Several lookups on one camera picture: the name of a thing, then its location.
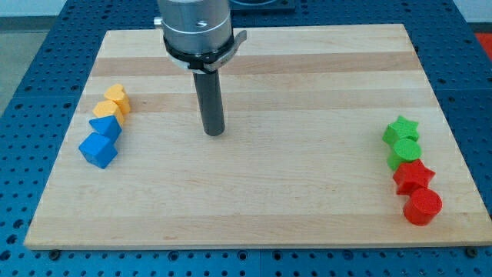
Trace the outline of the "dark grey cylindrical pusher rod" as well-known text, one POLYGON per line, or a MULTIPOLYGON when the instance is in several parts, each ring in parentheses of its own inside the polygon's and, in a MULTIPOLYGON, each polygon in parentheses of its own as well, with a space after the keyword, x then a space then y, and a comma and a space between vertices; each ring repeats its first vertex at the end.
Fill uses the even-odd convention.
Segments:
POLYGON ((218 136, 224 132, 224 110, 218 72, 193 74, 204 132, 218 136))

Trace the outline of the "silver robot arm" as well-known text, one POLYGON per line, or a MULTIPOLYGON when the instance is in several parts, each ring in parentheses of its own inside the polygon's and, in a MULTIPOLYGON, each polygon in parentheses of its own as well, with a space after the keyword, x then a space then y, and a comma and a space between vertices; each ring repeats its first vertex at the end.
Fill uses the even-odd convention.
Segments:
POLYGON ((219 68, 233 59, 247 32, 233 32, 228 0, 158 0, 170 59, 193 74, 204 132, 225 130, 219 68))

